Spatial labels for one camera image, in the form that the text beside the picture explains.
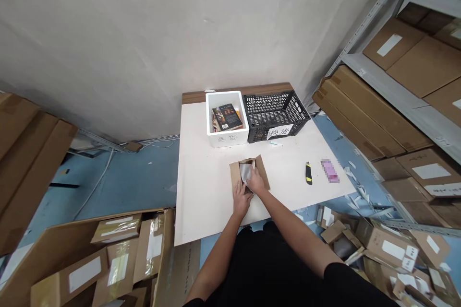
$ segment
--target black shirt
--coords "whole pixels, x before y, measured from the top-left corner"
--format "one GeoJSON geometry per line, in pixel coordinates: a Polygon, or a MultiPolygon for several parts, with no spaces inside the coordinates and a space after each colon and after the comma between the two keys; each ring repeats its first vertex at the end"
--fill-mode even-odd
{"type": "Polygon", "coordinates": [[[207,301],[194,299],[184,307],[276,305],[397,306],[345,264],[328,265],[319,278],[268,222],[263,231],[244,228],[237,235],[225,281],[207,301]]]}

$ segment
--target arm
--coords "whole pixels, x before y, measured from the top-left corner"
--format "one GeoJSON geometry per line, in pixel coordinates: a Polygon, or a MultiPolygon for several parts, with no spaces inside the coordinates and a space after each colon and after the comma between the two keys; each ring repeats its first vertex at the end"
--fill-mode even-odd
{"type": "Polygon", "coordinates": [[[251,179],[247,180],[247,184],[261,199],[285,241],[315,274],[323,278],[325,268],[330,263],[343,262],[303,221],[264,187],[257,169],[252,168],[251,179]]]}
{"type": "Polygon", "coordinates": [[[245,194],[245,187],[241,182],[234,187],[234,213],[199,271],[185,303],[195,298],[207,300],[226,278],[235,238],[253,198],[253,194],[245,194]]]}

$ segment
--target book cover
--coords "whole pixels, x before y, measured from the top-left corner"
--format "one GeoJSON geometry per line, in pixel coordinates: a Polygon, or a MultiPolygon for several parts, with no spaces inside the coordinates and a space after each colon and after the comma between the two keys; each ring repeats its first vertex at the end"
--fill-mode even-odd
{"type": "Polygon", "coordinates": [[[215,119],[221,131],[234,130],[243,125],[232,104],[213,108],[215,119]]]}

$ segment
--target white wall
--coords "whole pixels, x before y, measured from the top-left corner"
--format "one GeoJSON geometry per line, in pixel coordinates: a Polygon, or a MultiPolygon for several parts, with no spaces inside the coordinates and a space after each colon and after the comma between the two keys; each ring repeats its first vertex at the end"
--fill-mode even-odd
{"type": "Polygon", "coordinates": [[[117,141],[178,134],[181,94],[307,100],[375,0],[0,0],[0,89],[117,141]]]}

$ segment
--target white foam box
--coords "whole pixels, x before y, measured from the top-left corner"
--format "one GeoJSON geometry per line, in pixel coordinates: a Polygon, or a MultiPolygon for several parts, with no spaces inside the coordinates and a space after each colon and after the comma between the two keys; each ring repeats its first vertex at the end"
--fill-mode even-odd
{"type": "Polygon", "coordinates": [[[210,145],[214,148],[245,144],[248,142],[250,128],[246,118],[245,106],[243,105],[242,93],[240,91],[225,91],[206,94],[206,135],[210,145]],[[213,131],[213,108],[231,103],[235,110],[239,111],[240,121],[243,128],[224,132],[213,131]]]}

